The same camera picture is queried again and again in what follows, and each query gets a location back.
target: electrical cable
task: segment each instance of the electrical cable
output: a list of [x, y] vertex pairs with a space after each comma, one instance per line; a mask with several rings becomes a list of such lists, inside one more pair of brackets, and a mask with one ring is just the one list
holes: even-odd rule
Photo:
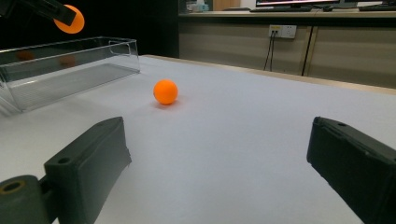
[[277, 31], [275, 31], [275, 35], [274, 35], [274, 37], [273, 37], [273, 39], [272, 39], [272, 49], [271, 49], [271, 62], [270, 62], [270, 72], [272, 72], [272, 60], [273, 60], [273, 58], [274, 58], [274, 45], [275, 45], [275, 36], [276, 36], [276, 34], [277, 34]]
[[264, 69], [263, 69], [264, 71], [265, 71], [265, 68], [267, 67], [268, 58], [269, 58], [269, 56], [270, 56], [271, 47], [272, 47], [272, 45], [273, 45], [273, 39], [275, 38], [276, 34], [277, 34], [277, 31], [273, 31], [273, 32], [271, 33], [271, 36], [270, 36], [270, 45], [269, 45], [269, 47], [268, 47], [267, 58], [265, 59], [265, 65], [264, 65]]

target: dark background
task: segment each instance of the dark background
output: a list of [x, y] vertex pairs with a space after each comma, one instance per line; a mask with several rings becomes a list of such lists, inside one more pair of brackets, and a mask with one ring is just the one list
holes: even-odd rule
[[81, 32], [66, 34], [53, 21], [16, 7], [10, 18], [0, 17], [0, 49], [103, 35], [136, 39], [139, 55], [178, 58], [178, 0], [58, 2], [81, 11], [85, 19]]

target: computer monitor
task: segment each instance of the computer monitor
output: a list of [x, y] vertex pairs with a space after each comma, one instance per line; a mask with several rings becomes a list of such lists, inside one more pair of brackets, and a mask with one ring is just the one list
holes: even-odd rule
[[339, 2], [340, 0], [256, 0], [256, 7], [312, 7]]
[[[366, 3], [372, 2], [376, 3], [373, 0], [345, 0], [346, 3]], [[396, 0], [386, 0], [386, 1], [379, 1], [380, 4], [370, 4], [367, 6], [360, 6], [359, 11], [396, 11]]]

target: screw hole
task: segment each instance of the screw hole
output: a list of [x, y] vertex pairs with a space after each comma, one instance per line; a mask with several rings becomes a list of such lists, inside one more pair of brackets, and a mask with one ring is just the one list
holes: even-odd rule
[[69, 161], [70, 161], [69, 158], [61, 158], [60, 160], [58, 160], [58, 163], [60, 163], [60, 164], [65, 164], [65, 163], [67, 163], [67, 162], [69, 162]]
[[14, 189], [19, 188], [20, 186], [21, 186], [21, 183], [20, 183], [20, 182], [10, 183], [9, 185], [7, 185], [7, 186], [4, 188], [4, 191], [5, 191], [5, 192], [11, 191], [11, 190], [14, 190]]
[[17, 191], [18, 189], [24, 186], [24, 181], [15, 181], [5, 185], [3, 188], [0, 188], [1, 194], [9, 194]]

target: orange ball in container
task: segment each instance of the orange ball in container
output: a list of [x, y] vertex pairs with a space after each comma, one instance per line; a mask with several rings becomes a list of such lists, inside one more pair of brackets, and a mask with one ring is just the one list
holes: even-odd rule
[[160, 104], [170, 105], [177, 98], [177, 85], [170, 79], [162, 79], [155, 84], [153, 94]]

